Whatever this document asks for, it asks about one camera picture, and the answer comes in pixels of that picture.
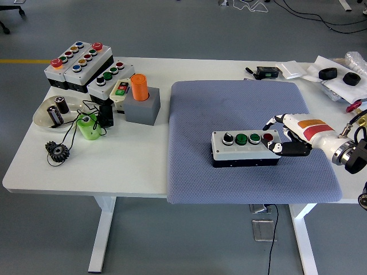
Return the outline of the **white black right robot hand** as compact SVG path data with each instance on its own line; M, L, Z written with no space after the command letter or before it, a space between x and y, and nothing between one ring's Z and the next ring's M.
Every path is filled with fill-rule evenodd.
M283 124L283 133L290 140L277 143L262 138L264 145L279 156L307 156L312 149L320 149L334 164L342 164L342 156L355 147L352 139L336 132L331 126L311 114L283 114L272 117L264 131L276 123Z

